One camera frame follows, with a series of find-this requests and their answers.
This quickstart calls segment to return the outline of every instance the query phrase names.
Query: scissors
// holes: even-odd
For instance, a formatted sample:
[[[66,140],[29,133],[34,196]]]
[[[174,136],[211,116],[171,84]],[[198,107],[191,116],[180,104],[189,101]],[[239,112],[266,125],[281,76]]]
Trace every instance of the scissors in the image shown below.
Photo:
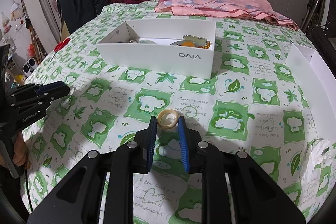
[[[64,46],[65,46],[66,44],[68,44],[69,41],[70,41],[70,38],[66,38],[65,40],[63,40],[61,43],[59,43],[59,44],[54,48],[54,52],[55,52],[55,53],[54,53],[54,55],[52,56],[52,58],[50,59],[49,62],[51,62],[51,61],[53,60],[53,58],[55,57],[56,53],[57,53],[60,49],[64,48]]]

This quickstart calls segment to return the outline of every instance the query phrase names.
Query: vivo box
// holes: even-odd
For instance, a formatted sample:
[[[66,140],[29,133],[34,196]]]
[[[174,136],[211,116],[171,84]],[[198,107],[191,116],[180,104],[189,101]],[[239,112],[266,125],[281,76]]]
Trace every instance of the vivo box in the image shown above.
[[[311,110],[319,138],[336,142],[336,79],[319,53],[292,44],[286,59]]]
[[[209,49],[170,46],[189,34],[211,42]],[[108,65],[135,67],[210,79],[215,48],[216,22],[197,19],[128,20],[115,28],[97,48]],[[118,43],[130,38],[157,44]]]

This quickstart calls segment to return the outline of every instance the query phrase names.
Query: beige ring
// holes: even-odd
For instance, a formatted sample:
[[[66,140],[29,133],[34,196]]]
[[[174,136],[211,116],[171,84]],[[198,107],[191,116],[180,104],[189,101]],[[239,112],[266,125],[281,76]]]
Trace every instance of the beige ring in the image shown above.
[[[168,125],[161,124],[161,118],[165,114],[174,114],[175,115],[175,119],[171,124],[168,124]],[[162,129],[172,129],[173,127],[175,127],[177,125],[178,120],[179,120],[179,116],[177,114],[177,111],[175,111],[173,109],[164,109],[157,115],[157,125],[159,127],[161,127]]]

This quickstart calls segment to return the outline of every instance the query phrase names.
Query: human hand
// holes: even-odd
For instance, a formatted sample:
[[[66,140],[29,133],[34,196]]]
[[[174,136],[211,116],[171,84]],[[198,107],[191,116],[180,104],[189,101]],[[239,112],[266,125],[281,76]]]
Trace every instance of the human hand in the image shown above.
[[[17,166],[23,165],[27,161],[27,154],[26,154],[26,143],[23,140],[22,132],[17,134],[16,141],[14,143],[14,157],[13,163]],[[0,155],[0,165],[7,168],[5,161],[3,160],[2,156]]]

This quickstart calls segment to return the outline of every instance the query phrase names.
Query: pink scarf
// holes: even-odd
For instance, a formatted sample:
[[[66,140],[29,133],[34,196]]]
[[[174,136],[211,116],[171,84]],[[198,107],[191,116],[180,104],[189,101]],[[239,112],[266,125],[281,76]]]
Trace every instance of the pink scarf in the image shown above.
[[[293,20],[273,11],[267,0],[159,0],[155,12],[172,12],[176,16],[264,19],[269,24],[299,29]]]

